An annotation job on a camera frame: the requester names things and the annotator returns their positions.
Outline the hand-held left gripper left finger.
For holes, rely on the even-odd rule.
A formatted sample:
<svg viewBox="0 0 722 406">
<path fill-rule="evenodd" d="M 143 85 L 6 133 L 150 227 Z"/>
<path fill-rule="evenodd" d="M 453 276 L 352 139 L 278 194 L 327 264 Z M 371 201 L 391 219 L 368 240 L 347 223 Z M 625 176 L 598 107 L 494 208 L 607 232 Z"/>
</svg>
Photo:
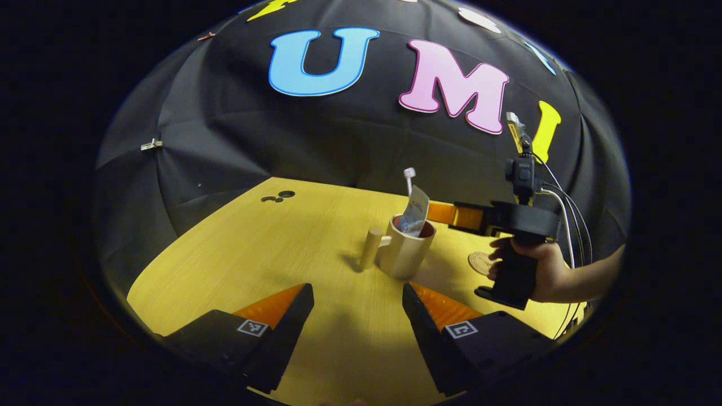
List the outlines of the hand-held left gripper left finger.
<svg viewBox="0 0 722 406">
<path fill-rule="evenodd" d="M 235 312 L 211 310 L 161 342 L 184 359 L 269 394 L 278 388 L 310 312 L 302 283 Z"/>
</svg>

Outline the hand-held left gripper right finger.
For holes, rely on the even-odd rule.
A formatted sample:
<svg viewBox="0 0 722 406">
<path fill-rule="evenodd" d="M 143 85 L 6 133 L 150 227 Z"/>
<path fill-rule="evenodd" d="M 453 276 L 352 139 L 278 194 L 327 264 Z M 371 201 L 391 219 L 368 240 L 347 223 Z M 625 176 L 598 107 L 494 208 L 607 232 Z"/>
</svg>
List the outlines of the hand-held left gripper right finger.
<svg viewBox="0 0 722 406">
<path fill-rule="evenodd" d="M 488 388 L 556 349 L 556 342 L 505 311 L 482 314 L 418 283 L 402 306 L 437 390 Z"/>
</svg>

